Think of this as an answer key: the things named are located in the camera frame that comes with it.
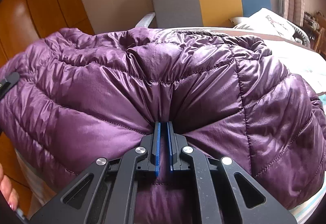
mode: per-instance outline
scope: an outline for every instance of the finger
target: finger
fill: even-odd
[[[2,165],[0,163],[0,183],[2,182],[3,176],[4,176],[4,174],[3,174],[3,168],[2,168]]]
[[[5,175],[0,183],[0,192],[3,194],[4,198],[8,201],[10,193],[12,191],[11,182],[9,178]]]
[[[18,194],[15,189],[13,189],[10,193],[8,204],[12,210],[16,210],[18,207]]]

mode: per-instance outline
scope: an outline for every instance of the purple down jacket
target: purple down jacket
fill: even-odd
[[[322,103],[258,37],[61,29],[11,59],[0,78],[13,71],[21,79],[0,102],[0,127],[57,188],[97,157],[139,145],[157,120],[171,120],[207,156],[232,157],[287,209],[322,186]],[[159,178],[139,186],[135,223],[190,223],[192,185],[161,162]]]

